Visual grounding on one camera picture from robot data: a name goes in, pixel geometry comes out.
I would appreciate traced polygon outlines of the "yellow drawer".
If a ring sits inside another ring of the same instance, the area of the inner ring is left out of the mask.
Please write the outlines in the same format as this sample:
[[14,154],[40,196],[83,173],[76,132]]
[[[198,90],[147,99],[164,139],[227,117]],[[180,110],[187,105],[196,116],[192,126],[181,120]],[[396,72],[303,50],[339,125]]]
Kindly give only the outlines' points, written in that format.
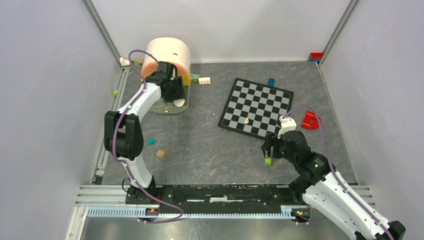
[[191,77],[189,74],[184,74],[182,76],[182,82],[184,86],[190,86],[191,85]]

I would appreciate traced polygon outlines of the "grey green bottom drawer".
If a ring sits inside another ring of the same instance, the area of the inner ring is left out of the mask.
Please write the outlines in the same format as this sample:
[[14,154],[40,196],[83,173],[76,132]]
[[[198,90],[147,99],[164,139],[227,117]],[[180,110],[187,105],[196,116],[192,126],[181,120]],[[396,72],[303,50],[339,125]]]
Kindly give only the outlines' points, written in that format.
[[182,107],[176,107],[173,104],[173,101],[171,102],[164,102],[164,100],[161,98],[157,100],[149,109],[150,112],[157,113],[157,114],[164,114],[164,115],[173,115],[173,114],[180,114],[187,110],[189,106],[189,92],[190,92],[190,86],[184,86],[184,93],[185,93],[185,103]]

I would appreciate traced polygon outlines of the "small green cube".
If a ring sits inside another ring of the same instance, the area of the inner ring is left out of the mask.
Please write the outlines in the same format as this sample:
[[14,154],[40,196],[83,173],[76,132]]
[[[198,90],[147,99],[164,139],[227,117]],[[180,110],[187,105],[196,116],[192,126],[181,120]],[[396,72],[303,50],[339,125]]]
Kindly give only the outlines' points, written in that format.
[[270,157],[267,157],[264,159],[264,164],[265,165],[271,165],[272,164],[272,159]]

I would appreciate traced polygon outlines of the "black grey chessboard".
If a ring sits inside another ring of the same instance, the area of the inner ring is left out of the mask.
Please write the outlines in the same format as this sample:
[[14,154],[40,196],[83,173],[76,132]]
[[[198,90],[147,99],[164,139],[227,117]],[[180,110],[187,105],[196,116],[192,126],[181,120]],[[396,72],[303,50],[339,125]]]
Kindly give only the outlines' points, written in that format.
[[290,111],[293,97],[293,91],[236,78],[217,126],[263,140],[279,131],[278,119]]

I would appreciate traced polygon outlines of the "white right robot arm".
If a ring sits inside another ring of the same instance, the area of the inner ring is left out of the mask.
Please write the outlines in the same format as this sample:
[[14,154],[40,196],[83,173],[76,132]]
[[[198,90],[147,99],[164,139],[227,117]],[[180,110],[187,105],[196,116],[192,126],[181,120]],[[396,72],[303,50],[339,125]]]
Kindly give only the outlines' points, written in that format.
[[352,240],[403,239],[406,227],[366,203],[329,159],[311,151],[301,131],[267,133],[261,149],[266,157],[286,159],[297,171],[299,176],[288,185],[293,203],[317,209]]

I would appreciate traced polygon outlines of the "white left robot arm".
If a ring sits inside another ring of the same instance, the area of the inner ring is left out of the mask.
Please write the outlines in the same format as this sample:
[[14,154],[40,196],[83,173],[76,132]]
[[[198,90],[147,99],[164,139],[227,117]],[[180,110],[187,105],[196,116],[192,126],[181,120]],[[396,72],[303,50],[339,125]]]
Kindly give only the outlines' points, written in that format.
[[144,137],[141,121],[157,101],[182,105],[186,101],[183,77],[170,62],[160,61],[157,70],[143,79],[140,89],[121,108],[104,116],[104,148],[126,170],[131,185],[139,188],[138,197],[145,204],[153,203],[157,190],[142,157]]

